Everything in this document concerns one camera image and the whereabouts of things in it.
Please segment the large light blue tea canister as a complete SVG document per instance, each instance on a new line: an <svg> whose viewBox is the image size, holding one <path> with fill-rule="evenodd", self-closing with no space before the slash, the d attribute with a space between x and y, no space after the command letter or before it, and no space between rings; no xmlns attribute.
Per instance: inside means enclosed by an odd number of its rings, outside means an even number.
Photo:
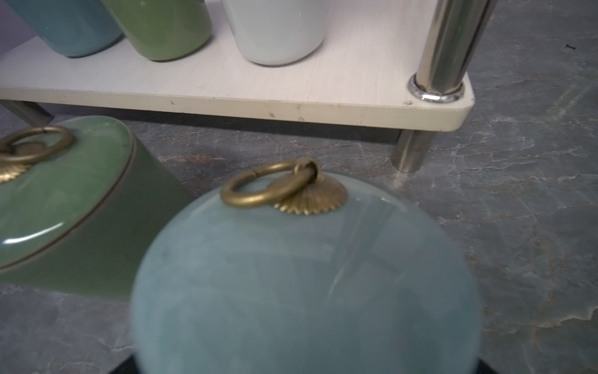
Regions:
<svg viewBox="0 0 598 374"><path fill-rule="evenodd" d="M218 189L160 231L131 295L143 373L472 373L481 344L463 251L364 179L318 215L229 207Z"/></svg>

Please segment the small blue tea canister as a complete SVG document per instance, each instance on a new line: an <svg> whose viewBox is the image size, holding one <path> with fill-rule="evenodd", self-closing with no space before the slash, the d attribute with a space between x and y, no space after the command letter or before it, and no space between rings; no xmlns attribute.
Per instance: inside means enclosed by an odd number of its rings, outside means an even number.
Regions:
<svg viewBox="0 0 598 374"><path fill-rule="evenodd" d="M98 0L15 0L7 4L49 48L68 58L93 55L123 37Z"/></svg>

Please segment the large green tea canister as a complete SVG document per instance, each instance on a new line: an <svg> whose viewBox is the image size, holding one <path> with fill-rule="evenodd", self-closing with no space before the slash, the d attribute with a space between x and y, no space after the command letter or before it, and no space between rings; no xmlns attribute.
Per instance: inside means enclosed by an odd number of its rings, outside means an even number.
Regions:
<svg viewBox="0 0 598 374"><path fill-rule="evenodd" d="M1 280L127 300L148 247L191 201L115 118L9 134L1 140Z"/></svg>

